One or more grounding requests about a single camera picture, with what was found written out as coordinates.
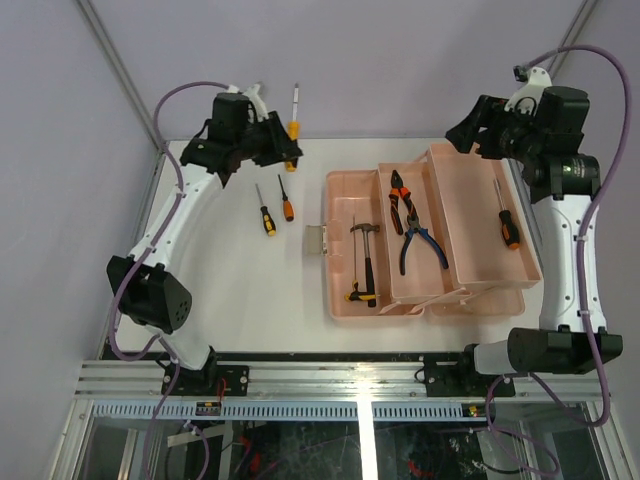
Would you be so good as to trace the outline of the long black orange screwdriver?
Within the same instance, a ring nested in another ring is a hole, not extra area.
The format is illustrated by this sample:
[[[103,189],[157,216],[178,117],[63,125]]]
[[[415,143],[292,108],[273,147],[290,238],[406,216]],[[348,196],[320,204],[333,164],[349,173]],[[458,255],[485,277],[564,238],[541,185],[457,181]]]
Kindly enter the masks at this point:
[[[494,179],[494,188],[500,206],[498,217],[501,223],[501,235],[503,241],[507,248],[517,250],[520,247],[520,232],[513,220],[511,211],[506,208],[501,185],[497,178]]]

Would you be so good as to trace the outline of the pink plastic tool box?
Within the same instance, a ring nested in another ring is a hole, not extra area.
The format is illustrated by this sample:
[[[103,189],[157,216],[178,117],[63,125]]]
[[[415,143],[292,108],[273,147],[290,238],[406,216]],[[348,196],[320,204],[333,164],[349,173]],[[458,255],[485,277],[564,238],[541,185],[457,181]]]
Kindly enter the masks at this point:
[[[542,274],[527,239],[506,247],[494,179],[506,208],[522,218],[508,165],[447,144],[418,159],[326,177],[323,222],[308,228],[307,248],[325,260],[327,307],[337,322],[379,324],[433,313],[511,317]],[[353,240],[359,289],[366,290],[363,235],[353,224],[379,225],[369,234],[377,306],[347,302],[352,291]]]

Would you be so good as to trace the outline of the claw hammer black handle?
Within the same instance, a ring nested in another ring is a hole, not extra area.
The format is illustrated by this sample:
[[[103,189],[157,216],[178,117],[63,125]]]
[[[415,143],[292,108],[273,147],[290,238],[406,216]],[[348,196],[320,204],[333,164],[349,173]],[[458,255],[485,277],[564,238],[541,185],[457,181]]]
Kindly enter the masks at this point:
[[[369,234],[370,233],[378,233],[380,231],[379,225],[373,225],[371,223],[354,223],[351,227],[350,231],[355,233],[356,231],[361,231],[363,235],[363,249],[364,249],[364,268],[365,268],[365,282],[366,282],[366,290],[363,292],[367,292],[371,296],[371,300],[366,302],[369,308],[375,308],[377,306],[377,295],[375,289],[375,279],[373,272],[372,259],[370,254],[370,246],[369,246]]]

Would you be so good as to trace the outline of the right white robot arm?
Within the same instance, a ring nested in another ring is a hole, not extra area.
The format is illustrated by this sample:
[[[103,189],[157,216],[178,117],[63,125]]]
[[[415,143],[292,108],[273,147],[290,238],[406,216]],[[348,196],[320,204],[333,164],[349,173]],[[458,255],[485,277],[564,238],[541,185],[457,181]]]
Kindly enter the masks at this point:
[[[508,337],[469,347],[473,360],[456,369],[458,387],[478,394],[492,375],[603,373],[619,357],[623,339],[609,332],[598,301],[595,259],[597,159],[580,153],[590,108],[586,92],[543,88],[510,104],[482,95],[445,134],[459,153],[522,164],[531,208],[541,234],[544,277],[538,327],[514,328]]]

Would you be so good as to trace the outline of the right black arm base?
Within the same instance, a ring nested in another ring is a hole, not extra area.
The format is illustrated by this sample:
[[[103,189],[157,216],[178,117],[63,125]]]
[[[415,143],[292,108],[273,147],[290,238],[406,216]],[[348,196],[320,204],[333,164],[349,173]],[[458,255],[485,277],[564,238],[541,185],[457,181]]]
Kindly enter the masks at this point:
[[[433,398],[485,398],[491,384],[503,374],[514,373],[507,352],[507,341],[470,344],[463,351],[427,354],[414,380]]]

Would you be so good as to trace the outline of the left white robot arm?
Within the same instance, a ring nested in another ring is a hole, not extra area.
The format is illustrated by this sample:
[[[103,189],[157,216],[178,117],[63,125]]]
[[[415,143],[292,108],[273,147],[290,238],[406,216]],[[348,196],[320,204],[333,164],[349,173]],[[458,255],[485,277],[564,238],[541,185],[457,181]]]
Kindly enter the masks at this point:
[[[206,206],[243,161],[268,167],[302,155],[278,113],[267,109],[260,89],[258,84],[244,91],[229,86],[215,96],[211,116],[171,160],[176,181],[158,217],[129,254],[112,257],[106,268],[112,312],[147,330],[170,356],[166,393],[241,392],[233,385],[233,370],[219,367],[214,348],[190,319],[193,297],[178,279],[177,267]]]

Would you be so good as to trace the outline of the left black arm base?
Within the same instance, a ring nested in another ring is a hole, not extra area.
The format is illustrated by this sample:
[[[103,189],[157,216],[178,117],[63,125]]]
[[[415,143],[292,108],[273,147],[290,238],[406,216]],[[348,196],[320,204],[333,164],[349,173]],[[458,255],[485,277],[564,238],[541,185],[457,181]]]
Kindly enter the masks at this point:
[[[246,396],[250,368],[247,365],[221,365],[218,354],[210,349],[200,370],[180,368],[170,395],[178,396]]]

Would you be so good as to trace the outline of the orange handled black screwdriver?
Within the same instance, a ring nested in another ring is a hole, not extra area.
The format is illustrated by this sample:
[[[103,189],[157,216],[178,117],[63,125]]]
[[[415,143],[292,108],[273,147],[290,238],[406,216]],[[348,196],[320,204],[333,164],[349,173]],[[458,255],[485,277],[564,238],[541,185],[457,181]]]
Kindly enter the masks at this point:
[[[280,174],[277,175],[281,190],[283,215],[287,222],[293,222],[295,219],[295,211],[289,197],[285,191],[284,183]]]

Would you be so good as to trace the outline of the right aluminium frame post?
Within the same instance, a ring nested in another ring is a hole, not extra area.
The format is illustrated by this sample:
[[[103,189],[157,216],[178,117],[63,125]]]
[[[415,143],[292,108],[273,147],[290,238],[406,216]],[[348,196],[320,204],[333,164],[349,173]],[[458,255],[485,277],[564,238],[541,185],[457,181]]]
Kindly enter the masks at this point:
[[[560,47],[572,46],[578,43],[600,3],[600,0],[583,0],[580,3],[576,14],[560,42]],[[560,53],[549,61],[546,70],[552,80],[555,80],[561,72],[566,61],[566,57],[567,53]]]

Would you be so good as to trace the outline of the aluminium frame post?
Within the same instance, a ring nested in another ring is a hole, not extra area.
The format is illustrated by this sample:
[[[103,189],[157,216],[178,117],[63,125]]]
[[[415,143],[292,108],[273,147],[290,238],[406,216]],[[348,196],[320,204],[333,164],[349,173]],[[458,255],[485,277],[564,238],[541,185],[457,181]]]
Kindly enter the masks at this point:
[[[94,5],[94,2],[90,0],[73,0],[72,3],[77,8],[83,22],[96,42],[107,66],[115,76],[115,79],[142,130],[153,147],[157,151],[160,151],[160,141],[158,140],[153,128],[152,115],[146,107],[139,90],[129,73],[129,70],[106,27],[106,24]]]
[[[600,3],[600,0],[583,0],[580,3],[576,14],[560,42],[560,47],[572,46],[578,43]],[[560,53],[549,61],[546,70],[552,80],[555,80],[561,72],[566,61],[566,57],[567,53]]]

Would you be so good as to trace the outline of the left aluminium frame post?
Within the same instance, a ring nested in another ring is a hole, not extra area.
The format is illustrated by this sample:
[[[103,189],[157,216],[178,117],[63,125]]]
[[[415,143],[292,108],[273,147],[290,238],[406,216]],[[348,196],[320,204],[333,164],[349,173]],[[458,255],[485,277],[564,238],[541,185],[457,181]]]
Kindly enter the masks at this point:
[[[153,147],[157,151],[160,151],[160,141],[158,140],[153,128],[152,115],[146,107],[139,90],[129,73],[129,70],[106,27],[106,24],[94,5],[94,2],[90,0],[73,0],[72,3],[77,8],[83,22],[96,42],[107,66],[115,76],[115,79],[142,130]]]

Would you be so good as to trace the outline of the aluminium mounting rail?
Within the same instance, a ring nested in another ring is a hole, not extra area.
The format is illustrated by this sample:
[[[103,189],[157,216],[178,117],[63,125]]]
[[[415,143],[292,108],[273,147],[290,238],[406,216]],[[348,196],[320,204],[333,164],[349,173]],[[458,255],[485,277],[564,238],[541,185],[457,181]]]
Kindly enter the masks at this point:
[[[353,400],[360,396],[381,401],[458,399],[445,391],[452,386],[446,376],[455,367],[449,362],[312,362],[277,359],[250,361],[227,358],[218,362],[219,373],[229,372],[227,382],[248,400]],[[91,400],[155,400],[170,382],[162,360],[123,362],[85,361],[73,397]]]

